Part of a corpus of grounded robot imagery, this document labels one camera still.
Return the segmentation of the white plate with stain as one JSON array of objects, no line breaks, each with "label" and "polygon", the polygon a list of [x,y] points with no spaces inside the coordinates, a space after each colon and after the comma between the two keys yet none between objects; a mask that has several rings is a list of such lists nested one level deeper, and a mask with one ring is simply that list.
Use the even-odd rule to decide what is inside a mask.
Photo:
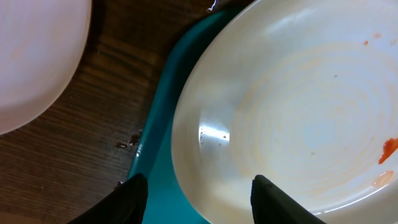
[{"label": "white plate with stain", "polygon": [[1,0],[1,133],[31,122],[80,63],[91,0]]}]

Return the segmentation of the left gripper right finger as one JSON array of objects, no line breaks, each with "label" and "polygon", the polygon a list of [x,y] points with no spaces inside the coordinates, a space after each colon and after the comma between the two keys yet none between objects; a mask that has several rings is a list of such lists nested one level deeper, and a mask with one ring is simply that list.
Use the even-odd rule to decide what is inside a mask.
[{"label": "left gripper right finger", "polygon": [[251,187],[255,224],[326,224],[263,175],[256,175]]}]

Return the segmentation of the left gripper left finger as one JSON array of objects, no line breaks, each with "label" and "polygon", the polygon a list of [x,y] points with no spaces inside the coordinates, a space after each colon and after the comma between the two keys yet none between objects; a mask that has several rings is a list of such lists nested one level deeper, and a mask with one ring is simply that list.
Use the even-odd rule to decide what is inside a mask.
[{"label": "left gripper left finger", "polygon": [[147,178],[136,174],[69,224],[141,224],[147,198]]}]

